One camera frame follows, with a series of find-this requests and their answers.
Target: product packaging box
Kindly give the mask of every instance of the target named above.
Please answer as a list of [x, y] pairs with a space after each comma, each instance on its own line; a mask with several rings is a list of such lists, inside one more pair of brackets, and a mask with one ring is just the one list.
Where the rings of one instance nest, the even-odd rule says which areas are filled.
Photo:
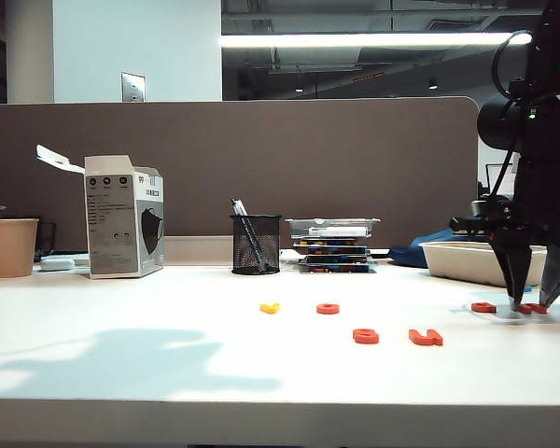
[[91, 156], [85, 169], [38, 146], [40, 160], [84, 175], [91, 278], [141, 277], [162, 268], [163, 179], [129, 156]]

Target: ceiling light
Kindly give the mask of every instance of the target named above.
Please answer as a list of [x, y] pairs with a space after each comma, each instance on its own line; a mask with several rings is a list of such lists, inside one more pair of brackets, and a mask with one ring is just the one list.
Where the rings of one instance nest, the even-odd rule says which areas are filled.
[[[510, 33], [375, 33], [349, 35], [223, 35], [225, 49], [260, 48], [336, 48], [336, 47], [460, 47], [465, 45], [495, 46]], [[510, 45], [531, 42], [531, 35], [518, 35]]]

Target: tan paper cup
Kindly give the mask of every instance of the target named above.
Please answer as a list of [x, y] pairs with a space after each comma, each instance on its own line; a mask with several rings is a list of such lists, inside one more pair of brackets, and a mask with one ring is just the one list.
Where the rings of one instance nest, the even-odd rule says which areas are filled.
[[31, 275], [37, 221], [36, 218], [0, 219], [0, 277]]

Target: white box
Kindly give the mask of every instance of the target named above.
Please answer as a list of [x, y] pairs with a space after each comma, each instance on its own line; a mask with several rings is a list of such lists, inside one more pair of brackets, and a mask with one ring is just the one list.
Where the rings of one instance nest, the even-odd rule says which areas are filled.
[[[465, 241], [421, 243], [429, 273], [436, 277], [505, 287], [504, 274], [496, 254], [488, 243]], [[526, 278], [530, 286], [541, 283], [548, 251], [542, 245], [531, 246], [531, 264]]]
[[85, 158], [85, 168], [38, 146], [40, 160], [84, 174], [91, 278], [141, 277], [162, 268], [163, 179], [126, 155]]

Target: white table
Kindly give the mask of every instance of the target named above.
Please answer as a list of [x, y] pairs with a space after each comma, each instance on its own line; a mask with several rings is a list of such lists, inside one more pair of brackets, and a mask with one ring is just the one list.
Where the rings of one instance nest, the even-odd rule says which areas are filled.
[[503, 288], [376, 270], [0, 279], [0, 441], [560, 446], [560, 298], [519, 315]]

